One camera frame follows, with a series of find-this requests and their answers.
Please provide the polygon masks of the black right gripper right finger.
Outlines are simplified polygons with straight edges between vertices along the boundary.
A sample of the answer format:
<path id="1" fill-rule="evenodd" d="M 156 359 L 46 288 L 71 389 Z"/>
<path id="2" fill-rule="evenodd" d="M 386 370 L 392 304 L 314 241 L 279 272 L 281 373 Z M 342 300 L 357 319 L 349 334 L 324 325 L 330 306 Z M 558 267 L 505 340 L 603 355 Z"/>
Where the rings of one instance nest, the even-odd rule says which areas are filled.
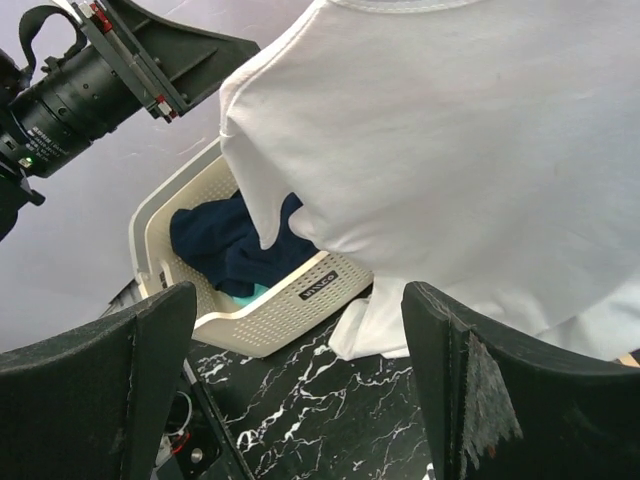
<path id="1" fill-rule="evenodd" d="M 639 370 L 557 348 L 420 282 L 402 319 L 439 479 L 635 479 Z"/>

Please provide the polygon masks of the teal t shirt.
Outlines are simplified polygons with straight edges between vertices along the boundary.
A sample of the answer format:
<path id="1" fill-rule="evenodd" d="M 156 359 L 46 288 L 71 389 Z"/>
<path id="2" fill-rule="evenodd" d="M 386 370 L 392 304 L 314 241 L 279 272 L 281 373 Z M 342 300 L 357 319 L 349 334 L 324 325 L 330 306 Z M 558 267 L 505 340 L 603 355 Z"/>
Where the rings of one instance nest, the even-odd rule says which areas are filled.
<path id="1" fill-rule="evenodd" d="M 226 291 L 226 294 L 230 297 L 234 305 L 238 308 L 244 308 L 268 291 L 269 288 L 264 285 L 240 283 L 232 286 Z"/>

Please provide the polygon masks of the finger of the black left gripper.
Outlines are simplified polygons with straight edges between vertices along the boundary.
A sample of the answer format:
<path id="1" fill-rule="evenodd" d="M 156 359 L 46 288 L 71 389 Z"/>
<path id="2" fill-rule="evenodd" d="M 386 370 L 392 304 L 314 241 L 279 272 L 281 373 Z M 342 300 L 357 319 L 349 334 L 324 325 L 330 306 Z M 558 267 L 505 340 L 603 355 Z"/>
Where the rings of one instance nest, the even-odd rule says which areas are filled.
<path id="1" fill-rule="evenodd" d="M 132 1 L 109 1 L 108 17 L 119 19 L 168 81 L 182 108 L 194 108 L 260 47 L 252 40 L 179 24 Z"/>

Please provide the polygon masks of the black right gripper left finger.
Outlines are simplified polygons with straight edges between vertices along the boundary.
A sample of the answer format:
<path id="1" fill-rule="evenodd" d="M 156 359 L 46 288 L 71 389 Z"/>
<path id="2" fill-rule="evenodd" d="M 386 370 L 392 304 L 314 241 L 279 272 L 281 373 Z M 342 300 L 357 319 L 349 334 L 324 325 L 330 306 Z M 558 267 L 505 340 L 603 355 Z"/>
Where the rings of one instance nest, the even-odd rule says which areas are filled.
<path id="1" fill-rule="evenodd" d="M 150 478 L 196 313 L 180 283 L 3 353 L 2 478 Z"/>

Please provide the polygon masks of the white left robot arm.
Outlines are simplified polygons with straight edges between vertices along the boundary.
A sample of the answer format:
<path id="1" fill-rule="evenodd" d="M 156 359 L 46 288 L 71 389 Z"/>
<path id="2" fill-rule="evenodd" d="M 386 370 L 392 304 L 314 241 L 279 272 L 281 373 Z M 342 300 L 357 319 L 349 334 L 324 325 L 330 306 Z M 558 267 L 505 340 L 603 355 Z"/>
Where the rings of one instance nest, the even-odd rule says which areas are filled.
<path id="1" fill-rule="evenodd" d="M 44 77 L 33 41 L 45 21 L 64 17 L 75 41 L 48 57 Z M 27 204 L 44 196 L 29 178 L 48 178 L 141 109 L 172 122 L 219 90 L 256 55 L 256 42 L 178 24 L 132 1 L 41 5 L 19 22 L 27 60 L 20 68 L 1 56 L 1 233 Z"/>

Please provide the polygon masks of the navy blue t shirt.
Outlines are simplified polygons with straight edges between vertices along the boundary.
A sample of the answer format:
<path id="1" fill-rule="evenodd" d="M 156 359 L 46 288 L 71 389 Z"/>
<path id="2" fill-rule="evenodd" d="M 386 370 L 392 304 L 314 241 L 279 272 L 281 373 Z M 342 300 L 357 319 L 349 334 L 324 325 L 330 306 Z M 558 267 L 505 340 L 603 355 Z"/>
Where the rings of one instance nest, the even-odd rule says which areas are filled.
<path id="1" fill-rule="evenodd" d="M 300 207 L 295 195 L 285 199 L 276 241 L 264 250 L 244 198 L 235 192 L 228 199 L 177 210 L 169 225 L 171 246 L 186 265 L 225 294 L 240 283 L 271 288 L 318 253 L 289 228 L 290 216 Z"/>

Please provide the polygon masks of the white t shirt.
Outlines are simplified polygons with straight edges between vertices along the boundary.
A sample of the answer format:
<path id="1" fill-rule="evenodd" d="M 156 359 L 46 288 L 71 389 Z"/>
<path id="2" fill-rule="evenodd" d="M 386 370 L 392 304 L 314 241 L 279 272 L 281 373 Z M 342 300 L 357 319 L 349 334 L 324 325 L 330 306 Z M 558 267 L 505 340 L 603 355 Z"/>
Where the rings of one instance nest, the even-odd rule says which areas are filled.
<path id="1" fill-rule="evenodd" d="M 422 281 L 602 360 L 639 347 L 639 4 L 315 1 L 220 90 L 263 247 L 291 230 L 374 275 L 329 341 L 407 354 Z"/>

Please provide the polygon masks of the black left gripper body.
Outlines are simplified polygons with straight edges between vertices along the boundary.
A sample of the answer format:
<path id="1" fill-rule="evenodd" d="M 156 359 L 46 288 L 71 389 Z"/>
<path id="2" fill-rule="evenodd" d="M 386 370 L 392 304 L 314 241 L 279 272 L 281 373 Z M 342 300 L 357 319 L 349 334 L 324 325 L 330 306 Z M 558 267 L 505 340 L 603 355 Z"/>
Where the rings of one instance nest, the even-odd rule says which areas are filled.
<path id="1" fill-rule="evenodd" d="M 64 8 L 41 5 L 21 17 L 18 36 L 27 60 L 9 66 L 9 175 L 47 178 L 116 130 L 141 109 L 171 122 L 182 108 L 158 67 L 130 38 L 107 3 Z M 60 16 L 75 41 L 59 58 L 36 58 L 33 42 L 45 22 Z"/>

